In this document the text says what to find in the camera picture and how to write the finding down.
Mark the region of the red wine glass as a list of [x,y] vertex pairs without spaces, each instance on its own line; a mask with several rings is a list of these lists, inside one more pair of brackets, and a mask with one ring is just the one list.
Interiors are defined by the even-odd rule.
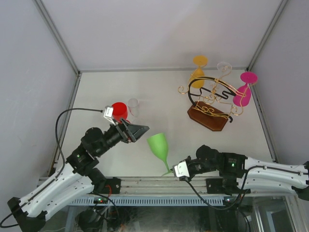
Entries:
[[127,119],[128,112],[126,104],[124,104],[123,102],[116,102],[112,104],[112,107],[113,107],[112,116],[117,122],[121,123],[121,119],[123,118],[128,123],[130,123],[130,121]]

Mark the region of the green wine glass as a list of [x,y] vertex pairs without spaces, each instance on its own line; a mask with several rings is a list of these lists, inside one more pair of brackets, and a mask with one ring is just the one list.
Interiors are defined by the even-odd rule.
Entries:
[[161,161],[163,161],[167,172],[163,176],[172,173],[172,170],[169,168],[167,158],[169,153],[169,145],[164,133],[158,133],[147,139],[148,146],[151,152]]

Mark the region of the clear wine glass front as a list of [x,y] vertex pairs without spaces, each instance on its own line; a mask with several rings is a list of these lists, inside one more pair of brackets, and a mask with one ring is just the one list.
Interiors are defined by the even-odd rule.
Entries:
[[138,119],[140,115],[140,103],[138,99],[131,98],[128,100],[127,106],[129,108],[130,113],[134,117],[135,120]]

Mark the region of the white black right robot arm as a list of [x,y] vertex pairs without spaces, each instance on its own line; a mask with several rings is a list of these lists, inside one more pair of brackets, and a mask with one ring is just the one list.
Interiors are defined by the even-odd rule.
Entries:
[[188,156],[171,168],[180,181],[190,182],[198,174],[218,171],[222,181],[216,188],[224,194],[263,191],[287,192],[309,199],[309,164],[286,165],[264,162],[245,155],[219,152],[202,145],[196,158]]

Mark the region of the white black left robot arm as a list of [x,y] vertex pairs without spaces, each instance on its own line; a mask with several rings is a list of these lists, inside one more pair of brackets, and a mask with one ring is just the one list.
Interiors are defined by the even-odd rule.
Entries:
[[88,129],[60,169],[31,193],[8,201],[21,231],[38,232],[56,212],[75,199],[103,192],[107,179],[96,168],[98,158],[119,142],[136,142],[148,130],[148,126],[131,124],[124,119],[111,124],[107,131],[97,127]]

